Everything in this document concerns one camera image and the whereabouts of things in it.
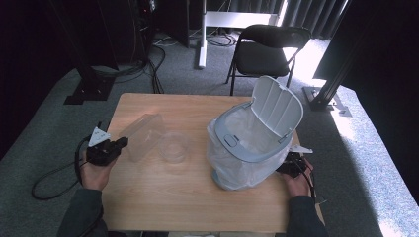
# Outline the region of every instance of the hand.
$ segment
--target hand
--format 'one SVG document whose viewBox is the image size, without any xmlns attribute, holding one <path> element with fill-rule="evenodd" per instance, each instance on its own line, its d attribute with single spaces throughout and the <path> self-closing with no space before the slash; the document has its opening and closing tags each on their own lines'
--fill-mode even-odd
<svg viewBox="0 0 419 237">
<path fill-rule="evenodd" d="M 83 187 L 88 190 L 101 191 L 108 183 L 111 169 L 117 160 L 118 158 L 108 166 L 96 166 L 86 162 L 86 152 L 83 152 L 83 163 L 85 164 L 80 167 Z"/>
<path fill-rule="evenodd" d="M 311 170 L 313 166 L 304 158 L 305 163 L 307 164 L 308 168 L 305 169 L 304 173 L 309 178 Z M 310 186 L 308 185 L 307 180 L 305 179 L 303 174 L 293 178 L 287 174 L 281 174 L 286 181 L 287 188 L 290 192 L 291 198 L 296 196 L 309 196 L 310 194 Z"/>
</svg>

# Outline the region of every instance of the plastic bag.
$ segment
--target plastic bag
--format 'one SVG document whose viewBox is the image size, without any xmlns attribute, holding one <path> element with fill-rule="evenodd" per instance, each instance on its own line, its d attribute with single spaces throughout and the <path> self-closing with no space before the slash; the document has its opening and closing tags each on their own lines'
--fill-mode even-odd
<svg viewBox="0 0 419 237">
<path fill-rule="evenodd" d="M 233 156 L 219 141 L 214 126 L 216 119 L 207 126 L 209 142 L 207 158 L 214 168 L 212 178 L 225 190 L 244 190 L 263 182 L 283 164 L 292 140 L 277 154 L 261 162 L 245 162 Z M 255 154 L 263 154 L 278 146 L 279 138 L 265 127 L 253 114 L 250 107 L 230 114 L 226 127 L 235 134 L 240 144 Z"/>
</svg>

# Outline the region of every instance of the transparent plastic box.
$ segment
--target transparent plastic box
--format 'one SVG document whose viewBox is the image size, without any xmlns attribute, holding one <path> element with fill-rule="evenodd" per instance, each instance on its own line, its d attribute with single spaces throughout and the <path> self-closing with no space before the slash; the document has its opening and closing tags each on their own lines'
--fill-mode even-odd
<svg viewBox="0 0 419 237">
<path fill-rule="evenodd" d="M 166 133 L 166 127 L 160 114 L 145 114 L 120 133 L 129 142 L 126 151 L 132 162 L 138 162 L 153 149 Z"/>
</svg>

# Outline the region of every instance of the stand base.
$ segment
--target stand base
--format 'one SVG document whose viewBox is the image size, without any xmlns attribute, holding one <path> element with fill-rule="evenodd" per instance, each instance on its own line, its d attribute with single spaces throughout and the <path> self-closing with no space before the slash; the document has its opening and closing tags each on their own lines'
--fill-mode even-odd
<svg viewBox="0 0 419 237">
<path fill-rule="evenodd" d="M 101 78 L 101 83 L 96 90 L 85 90 L 85 85 L 81 80 L 73 95 L 65 99 L 64 105 L 82 105 L 84 101 L 106 101 L 114 82 L 115 77 Z"/>
<path fill-rule="evenodd" d="M 316 107 L 311 102 L 320 92 L 320 87 L 303 87 L 302 90 L 304 91 L 305 96 L 308 99 L 310 107 L 313 111 L 337 111 L 338 115 L 341 117 L 351 117 L 351 112 L 349 108 L 342 105 L 341 100 L 339 99 L 338 95 L 335 95 L 333 99 L 329 102 L 329 105 L 325 107 Z"/>
</svg>

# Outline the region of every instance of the wooden table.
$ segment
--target wooden table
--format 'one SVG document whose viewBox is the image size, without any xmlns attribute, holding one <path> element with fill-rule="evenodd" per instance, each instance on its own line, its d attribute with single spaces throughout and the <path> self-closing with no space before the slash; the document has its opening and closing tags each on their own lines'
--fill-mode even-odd
<svg viewBox="0 0 419 237">
<path fill-rule="evenodd" d="M 123 151 L 103 191 L 104 219 L 114 230 L 285 232 L 289 194 L 277 173 L 257 188 L 225 191 L 210 177 L 208 123 L 247 97 L 123 94 L 108 132 L 112 140 L 144 114 L 191 139 L 189 157 L 169 164 L 154 147 L 134 163 Z"/>
</svg>

